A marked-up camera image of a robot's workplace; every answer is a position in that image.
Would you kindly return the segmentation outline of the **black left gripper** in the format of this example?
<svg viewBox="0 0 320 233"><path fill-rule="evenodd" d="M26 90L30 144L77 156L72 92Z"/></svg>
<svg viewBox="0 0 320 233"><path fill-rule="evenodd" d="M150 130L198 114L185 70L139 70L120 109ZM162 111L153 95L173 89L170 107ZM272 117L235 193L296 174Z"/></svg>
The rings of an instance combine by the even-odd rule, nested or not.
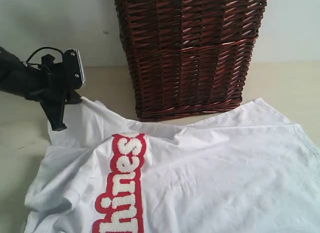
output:
<svg viewBox="0 0 320 233"><path fill-rule="evenodd" d="M53 131L67 128L63 123L65 104L77 105L82 102L81 96L67 84L63 55L60 62L55 62L51 54L42 56L41 63L26 62L28 69L35 70L39 77L38 88L30 90L26 98L41 103Z"/></svg>

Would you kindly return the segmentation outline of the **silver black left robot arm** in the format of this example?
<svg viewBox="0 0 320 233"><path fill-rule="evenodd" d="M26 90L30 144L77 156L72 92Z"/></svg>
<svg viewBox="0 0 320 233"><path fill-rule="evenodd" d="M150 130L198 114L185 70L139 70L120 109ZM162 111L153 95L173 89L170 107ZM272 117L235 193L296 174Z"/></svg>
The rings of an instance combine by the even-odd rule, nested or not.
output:
<svg viewBox="0 0 320 233"><path fill-rule="evenodd" d="M40 63L32 63L31 59L44 49L60 53L62 60L56 62L53 55L46 54ZM25 61L4 48L0 49L0 90L40 103L53 131L67 128L63 122L65 106L81 103L81 96L76 91L85 83L77 49L63 52L55 47L41 47Z"/></svg>

